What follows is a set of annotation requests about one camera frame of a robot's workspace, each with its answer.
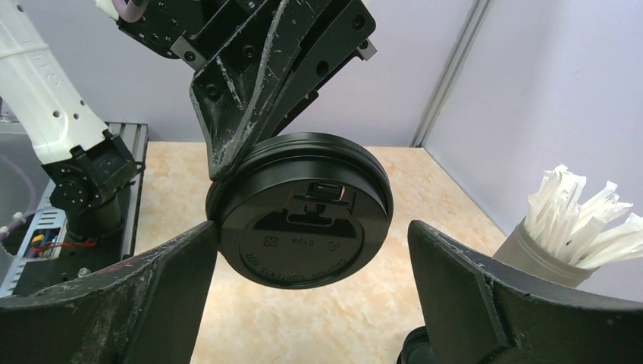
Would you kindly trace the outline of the aluminium frame rail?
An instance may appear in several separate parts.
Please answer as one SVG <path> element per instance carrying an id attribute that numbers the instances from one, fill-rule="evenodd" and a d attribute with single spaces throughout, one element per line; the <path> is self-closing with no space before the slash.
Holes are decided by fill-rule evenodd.
<path id="1" fill-rule="evenodd" d="M 493 4 L 492 0 L 472 2 L 412 136 L 410 147 L 423 148 L 431 135 Z"/>

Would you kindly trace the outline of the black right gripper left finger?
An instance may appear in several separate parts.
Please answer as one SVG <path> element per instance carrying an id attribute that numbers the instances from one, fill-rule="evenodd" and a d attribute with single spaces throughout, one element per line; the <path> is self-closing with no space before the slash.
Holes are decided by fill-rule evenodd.
<path id="1" fill-rule="evenodd" d="M 188 363 L 217 258 L 206 221 L 144 253 L 1 301 L 3 363 Z"/>

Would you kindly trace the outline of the white wrapped straws bundle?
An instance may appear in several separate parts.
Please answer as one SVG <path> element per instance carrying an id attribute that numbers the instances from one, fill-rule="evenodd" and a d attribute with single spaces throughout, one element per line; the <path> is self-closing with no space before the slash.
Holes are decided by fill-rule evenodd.
<path id="1" fill-rule="evenodd" d="M 620 200 L 618 184 L 607 181 L 584 202 L 587 177 L 558 165 L 546 170 L 527 198 L 522 226 L 549 256 L 576 268 L 595 269 L 642 257 L 642 216 Z"/>

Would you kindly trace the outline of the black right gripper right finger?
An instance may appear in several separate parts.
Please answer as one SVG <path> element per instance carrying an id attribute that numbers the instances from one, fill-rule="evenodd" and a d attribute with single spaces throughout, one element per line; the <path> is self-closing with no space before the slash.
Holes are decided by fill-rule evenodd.
<path id="1" fill-rule="evenodd" d="M 414 220 L 407 241 L 436 363 L 640 363 L 642 304 L 549 282 Z"/>

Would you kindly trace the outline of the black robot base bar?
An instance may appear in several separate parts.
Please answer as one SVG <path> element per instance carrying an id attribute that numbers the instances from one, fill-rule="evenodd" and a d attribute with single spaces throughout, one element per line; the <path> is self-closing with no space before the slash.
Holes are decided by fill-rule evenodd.
<path id="1" fill-rule="evenodd" d="M 143 176 L 118 194 L 123 224 L 111 237 L 75 240 L 51 206 L 54 183 L 17 122 L 1 125 L 1 295 L 27 296 L 84 277 L 134 253 Z"/>

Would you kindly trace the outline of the black coffee cup lid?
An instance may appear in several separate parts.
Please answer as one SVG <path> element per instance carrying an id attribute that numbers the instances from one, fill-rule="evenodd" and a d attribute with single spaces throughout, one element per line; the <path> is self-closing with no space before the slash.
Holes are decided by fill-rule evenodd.
<path id="1" fill-rule="evenodd" d="M 305 290 L 348 278 L 376 257 L 394 197 L 383 165 L 364 147 L 290 133 L 252 147 L 211 185 L 205 211 L 234 271 L 266 287 Z"/>

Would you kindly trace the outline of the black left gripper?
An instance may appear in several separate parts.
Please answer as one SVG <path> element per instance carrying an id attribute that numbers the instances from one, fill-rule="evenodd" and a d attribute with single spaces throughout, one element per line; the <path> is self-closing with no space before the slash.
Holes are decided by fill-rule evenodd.
<path id="1" fill-rule="evenodd" d="M 362 1 L 132 4 L 138 18 L 118 15 L 118 29 L 199 71 L 190 98 L 213 181 L 231 173 L 260 133 L 261 140 L 277 136 L 352 59 L 377 52 L 375 19 Z"/>

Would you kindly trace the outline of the grey straw holder cup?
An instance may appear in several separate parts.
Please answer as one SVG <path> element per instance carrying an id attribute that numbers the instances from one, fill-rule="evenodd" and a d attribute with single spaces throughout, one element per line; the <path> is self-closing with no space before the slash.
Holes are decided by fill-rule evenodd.
<path id="1" fill-rule="evenodd" d="M 522 219 L 492 256 L 520 271 L 566 287 L 577 288 L 598 269 L 584 269 L 562 262 L 539 246 Z"/>

